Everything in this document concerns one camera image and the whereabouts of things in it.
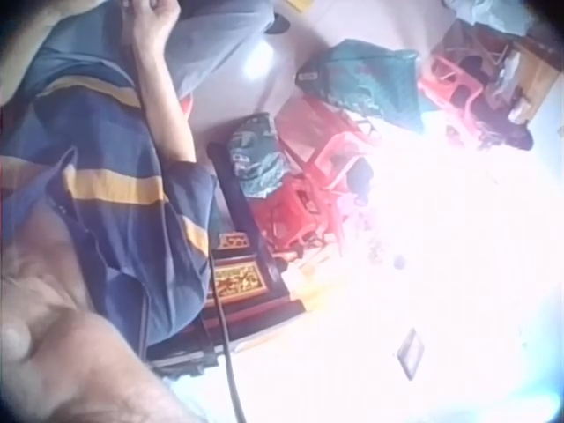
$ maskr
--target wall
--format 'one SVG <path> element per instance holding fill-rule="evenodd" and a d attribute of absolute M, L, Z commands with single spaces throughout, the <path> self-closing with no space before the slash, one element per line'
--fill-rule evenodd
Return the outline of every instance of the wall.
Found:
<path fill-rule="evenodd" d="M 564 75 L 553 84 L 545 101 L 529 123 L 535 139 L 532 153 L 555 182 L 562 184 L 562 143 L 564 141 Z"/>

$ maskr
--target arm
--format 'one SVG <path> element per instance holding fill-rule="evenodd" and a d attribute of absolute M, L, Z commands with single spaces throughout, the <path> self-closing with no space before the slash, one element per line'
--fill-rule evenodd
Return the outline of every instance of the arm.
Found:
<path fill-rule="evenodd" d="M 11 100 L 37 51 L 61 20 L 90 11 L 106 0 L 49 0 L 31 13 L 0 55 L 0 107 Z"/>
<path fill-rule="evenodd" d="M 143 109 L 157 153 L 165 163 L 196 161 L 192 131 L 176 97 L 164 56 L 135 55 Z"/>
<path fill-rule="evenodd" d="M 157 153 L 167 164 L 196 161 L 192 132 L 165 62 L 167 39 L 179 14 L 177 0 L 131 0 L 124 14 L 131 19 L 128 26 L 133 32 L 133 56 L 149 130 Z"/>

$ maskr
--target gold decoration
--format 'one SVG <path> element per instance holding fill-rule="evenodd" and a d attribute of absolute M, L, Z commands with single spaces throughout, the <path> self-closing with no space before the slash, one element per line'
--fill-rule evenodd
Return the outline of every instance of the gold decoration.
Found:
<path fill-rule="evenodd" d="M 249 246 L 249 238 L 244 232 L 231 232 L 219 236 L 219 249 L 244 249 Z"/>
<path fill-rule="evenodd" d="M 242 262 L 216 267 L 215 283 L 222 303 L 240 301 L 268 291 L 256 262 Z M 212 288 L 206 307 L 213 305 Z"/>

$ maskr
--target black cable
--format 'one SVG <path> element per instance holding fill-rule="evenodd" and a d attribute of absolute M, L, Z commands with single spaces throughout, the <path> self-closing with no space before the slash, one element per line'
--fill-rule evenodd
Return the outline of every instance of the black cable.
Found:
<path fill-rule="evenodd" d="M 227 373 L 227 384 L 229 385 L 229 394 L 231 396 L 231 402 L 233 403 L 233 409 L 235 412 L 235 418 L 237 418 L 237 423 L 247 423 L 245 419 L 245 414 L 243 412 L 243 407 L 241 406 L 241 400 L 239 399 L 239 392 L 237 392 L 237 385 L 235 383 L 235 375 L 233 372 L 233 362 L 231 361 L 231 350 L 229 350 L 229 332 L 227 331 L 226 316 L 223 313 L 223 307 L 221 307 L 221 301 L 219 300 L 218 288 L 215 285 L 215 267 L 213 265 L 212 252 L 210 251 L 210 270 L 211 270 L 211 290 L 213 292 L 213 300 L 215 302 L 215 307 L 218 310 L 219 326 L 221 327 L 221 341 L 223 345 L 223 354 L 226 357 L 226 373 Z"/>

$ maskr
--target person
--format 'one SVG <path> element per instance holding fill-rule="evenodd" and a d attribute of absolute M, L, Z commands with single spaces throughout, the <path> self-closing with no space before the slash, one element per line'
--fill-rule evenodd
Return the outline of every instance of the person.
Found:
<path fill-rule="evenodd" d="M 189 5 L 45 0 L 0 56 L 0 106 L 26 106 L 0 140 L 1 388 L 24 421 L 197 421 L 137 355 L 209 287 L 215 181 L 179 100 L 273 11 Z"/>

